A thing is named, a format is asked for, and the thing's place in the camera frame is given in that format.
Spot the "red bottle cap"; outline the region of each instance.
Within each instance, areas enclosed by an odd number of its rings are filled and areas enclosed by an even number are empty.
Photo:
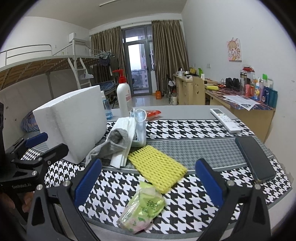
[[[123,69],[114,70],[112,72],[113,73],[116,73],[116,72],[119,73],[119,79],[118,79],[119,84],[127,83],[127,78],[124,77],[124,75],[123,75]]]

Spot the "remote control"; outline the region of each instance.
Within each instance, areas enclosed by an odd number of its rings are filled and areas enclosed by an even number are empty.
[[[242,129],[219,109],[210,109],[211,113],[221,122],[230,133],[239,133]]]

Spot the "houndstooth tablecloth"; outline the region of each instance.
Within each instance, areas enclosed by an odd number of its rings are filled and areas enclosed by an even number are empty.
[[[243,131],[240,136],[253,136],[254,133],[241,121],[236,121]],[[107,134],[114,122],[107,125]],[[234,142],[235,134],[230,134],[217,120],[155,120],[148,121],[147,143],[170,155],[189,169],[189,172],[176,183],[164,198],[164,210],[153,220],[142,237],[151,234],[183,235],[196,234],[199,236],[209,225],[217,208],[213,206],[200,180],[196,177],[194,164],[198,158],[205,158],[210,166],[219,171],[225,180],[233,180],[239,186],[251,187],[253,178],[238,147]],[[291,189],[284,171],[272,152],[256,137],[265,154],[269,157],[276,171],[276,178],[262,184],[263,193],[268,207],[278,202]],[[29,149],[24,155],[26,159],[34,159],[44,150],[44,145]],[[123,232],[116,221],[123,212],[126,204],[136,193],[139,181],[145,178],[128,162],[125,169],[115,169],[108,166],[103,168],[86,203],[79,210],[92,223]],[[66,179],[71,179],[83,166],[63,160],[50,166],[45,176],[47,187],[59,185]],[[241,206],[237,205],[230,223],[238,219]]]

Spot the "yellow mesh sponge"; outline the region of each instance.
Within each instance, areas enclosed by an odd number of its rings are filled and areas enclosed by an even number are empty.
[[[167,193],[187,172],[180,163],[149,145],[130,153],[128,158],[161,193]]]

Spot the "blue gripper pad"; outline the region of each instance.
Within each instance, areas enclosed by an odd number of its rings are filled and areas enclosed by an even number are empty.
[[[37,146],[37,145],[47,141],[47,139],[48,139],[47,133],[45,133],[45,132],[40,133],[39,135],[26,140],[25,147],[32,148],[34,146]]]
[[[77,208],[86,202],[94,184],[98,179],[98,176],[102,171],[102,162],[100,159],[96,159],[93,163],[89,163],[89,165],[91,165],[91,167],[88,168],[87,166],[87,172],[84,174],[75,189],[74,206]]]
[[[223,188],[224,180],[219,178],[209,166],[209,164],[202,158],[195,163],[195,173],[202,182],[207,194],[211,198],[212,203],[220,208],[224,203],[224,192],[226,187]]]

